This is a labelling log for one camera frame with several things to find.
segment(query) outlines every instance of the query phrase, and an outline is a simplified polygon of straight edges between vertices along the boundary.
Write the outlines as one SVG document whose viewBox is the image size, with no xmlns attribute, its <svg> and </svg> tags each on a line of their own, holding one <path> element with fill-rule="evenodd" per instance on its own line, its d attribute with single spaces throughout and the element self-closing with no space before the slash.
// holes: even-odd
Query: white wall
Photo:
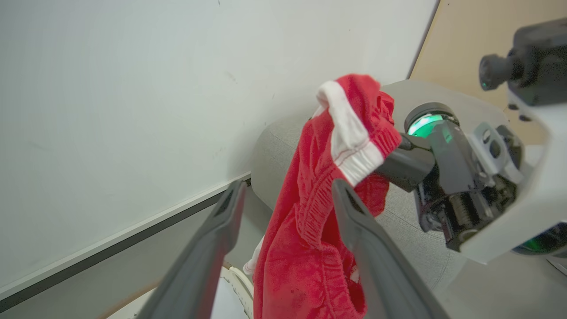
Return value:
<svg viewBox="0 0 567 319">
<path fill-rule="evenodd" d="M 404 79 L 434 3 L 2 1 L 0 295 L 245 173 L 322 82 Z"/>
<path fill-rule="evenodd" d="M 212 210 L 205 208 L 31 297 L 0 313 L 0 319 L 105 318 L 104 313 L 161 280 Z M 242 269 L 266 231 L 269 216 L 270 208 L 247 188 L 238 240 L 225 261 Z"/>
</svg>

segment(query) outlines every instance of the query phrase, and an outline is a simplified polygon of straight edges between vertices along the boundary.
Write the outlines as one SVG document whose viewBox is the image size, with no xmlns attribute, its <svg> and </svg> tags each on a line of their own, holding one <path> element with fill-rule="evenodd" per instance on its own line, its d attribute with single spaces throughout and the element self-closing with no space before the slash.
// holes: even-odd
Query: gray upholstered chair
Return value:
<svg viewBox="0 0 567 319">
<path fill-rule="evenodd" d="M 395 99 L 394 121 L 403 131 L 407 114 L 426 102 L 441 102 L 455 112 L 465 132 L 472 132 L 482 121 L 493 125 L 507 124 L 501 110 L 462 93 L 413 80 L 405 80 L 382 87 Z M 276 205 L 280 188 L 305 122 L 313 114 L 302 114 L 277 121 L 261 134 L 252 160 L 252 189 L 271 209 Z M 400 250 L 434 292 L 440 292 L 456 277 L 465 263 L 458 253 L 445 248 L 440 232 L 422 232 L 416 217 L 413 194 L 391 185 L 384 212 L 376 218 Z"/>
</svg>

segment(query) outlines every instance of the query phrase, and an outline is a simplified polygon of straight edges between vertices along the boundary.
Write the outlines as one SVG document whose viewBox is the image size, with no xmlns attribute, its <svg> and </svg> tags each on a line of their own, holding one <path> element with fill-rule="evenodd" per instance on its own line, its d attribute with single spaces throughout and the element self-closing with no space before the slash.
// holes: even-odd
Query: stitching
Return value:
<svg viewBox="0 0 567 319">
<path fill-rule="evenodd" d="M 284 143 L 285 145 L 289 146 L 289 148 L 291 148 L 293 151 L 295 151 L 297 149 L 297 145 L 295 146 L 295 148 L 293 148 L 293 146 L 289 145 L 288 143 L 282 141 L 281 138 L 277 137 L 276 135 L 274 135 L 274 133 L 272 133 L 272 130 L 269 129 L 268 132 L 275 137 L 277 140 L 279 140 L 280 142 Z"/>
<path fill-rule="evenodd" d="M 324 170 L 319 174 L 319 176 L 316 176 L 316 177 L 315 177 L 316 179 L 313 181 L 313 188 L 312 188 L 312 190 L 311 190 L 311 193 L 309 194 L 309 197 L 308 197 L 307 200 L 305 201 L 305 204 L 304 204 L 304 205 L 301 205 L 301 204 L 300 204 L 300 209 L 301 209 L 301 210 L 304 210 L 306 207 L 310 207 L 310 206 L 311 206 L 312 202 L 315 200 L 317 194 L 319 193 L 319 190 L 321 189 L 321 187 L 322 187 L 323 184 L 325 183 L 325 180 L 326 180 L 327 178 L 329 178 L 329 175 L 333 172 L 334 169 L 335 169 L 335 167 L 334 167 L 333 165 L 329 165 L 326 169 L 324 169 Z M 306 218 L 307 218 L 307 214 L 303 215 L 303 218 L 297 219 L 297 222 L 298 222 L 298 224 L 297 224 L 298 233 L 299 233 L 300 237 L 302 237 L 302 238 L 303 238 L 303 236 L 304 236 L 305 234 L 308 233 L 308 232 L 306 231 L 306 224 L 307 224 Z M 299 223 L 301 223 L 301 226 L 302 226 L 302 228 L 303 228 L 303 230 L 304 230 L 303 232 L 300 232 L 300 231 L 299 231 Z M 318 244 L 320 244 L 320 243 L 321 243 L 321 236 L 318 236 L 316 239 L 317 239 Z"/>
<path fill-rule="evenodd" d="M 423 230 L 421 230 L 420 228 L 415 227 L 414 225 L 408 223 L 407 221 L 403 220 L 400 216 L 394 214 L 394 213 L 393 213 L 392 211 L 390 211 L 389 209 L 385 208 L 384 210 L 385 210 L 385 211 L 388 211 L 389 213 L 392 214 L 392 215 L 384 215 L 384 217 L 388 217 L 388 218 L 391 218 L 391 219 L 395 217 L 396 219 L 398 219 L 399 221 L 401 221 L 403 224 L 406 224 L 406 225 L 410 226 L 410 227 L 413 228 L 413 229 L 417 229 L 420 233 L 423 233 L 423 234 L 425 234 L 425 235 L 427 235 L 427 236 L 429 236 L 429 237 L 433 237 L 433 238 L 435 238 L 435 239 L 438 240 L 438 241 L 443 241 L 441 238 L 439 238 L 439 237 L 437 237 L 437 236 L 433 236 L 433 235 L 431 235 L 431 234 L 429 234 L 429 233 L 425 233 L 425 232 L 424 232 Z"/>
<path fill-rule="evenodd" d="M 365 147 L 368 145 L 368 143 L 370 143 L 370 140 L 366 140 L 366 141 L 364 142 L 364 144 L 362 144 L 361 146 L 358 146 L 358 147 L 353 148 L 353 149 L 345 149 L 345 150 L 343 150 L 341 153 L 339 153 L 339 154 L 337 155 L 337 158 L 341 157 L 341 155 L 342 155 L 343 153 L 345 153 L 345 152 L 352 152 L 352 154 L 350 154 L 350 155 L 348 155 L 347 157 L 343 158 L 342 161 L 341 161 L 341 163 L 338 164 L 337 167 L 341 166 L 341 165 L 342 165 L 349 157 L 351 157 L 352 155 L 355 155 L 355 154 L 357 154 L 358 152 L 360 152 L 360 150 L 363 149 L 363 148 L 365 148 Z"/>
<path fill-rule="evenodd" d="M 325 287 L 325 300 L 326 300 L 326 303 L 327 303 L 327 307 L 329 308 L 329 311 L 331 312 L 331 316 L 333 316 L 333 318 L 336 319 L 337 315 L 333 311 L 333 305 L 331 304 L 331 296 L 329 294 L 329 289 L 327 287 L 327 276 L 326 276 L 326 272 L 325 272 L 325 265 L 322 261 L 321 251 L 317 250 L 317 252 L 319 253 L 319 262 L 321 263 L 321 271 L 323 273 L 323 287 Z"/>
<path fill-rule="evenodd" d="M 437 284 L 441 281 L 441 278 L 443 278 L 443 276 L 445 276 L 445 271 L 447 271 L 447 265 L 449 265 L 449 260 L 451 260 L 451 252 L 450 251 L 447 252 L 447 262 L 445 263 L 445 267 L 443 267 L 443 271 L 441 272 L 441 276 L 439 276 L 439 278 L 437 278 L 437 281 L 435 282 L 435 284 L 433 284 L 433 286 L 431 287 L 431 290 L 435 289 L 435 287 L 437 287 Z"/>
<path fill-rule="evenodd" d="M 268 154 L 267 157 L 271 158 L 273 160 L 274 163 L 276 163 L 279 167 L 286 169 L 286 173 L 287 173 L 287 168 L 289 167 L 289 165 L 291 164 L 291 162 L 289 164 L 287 164 L 287 166 L 282 165 L 282 163 L 278 162 L 278 159 L 273 157 L 271 154 Z"/>
</svg>

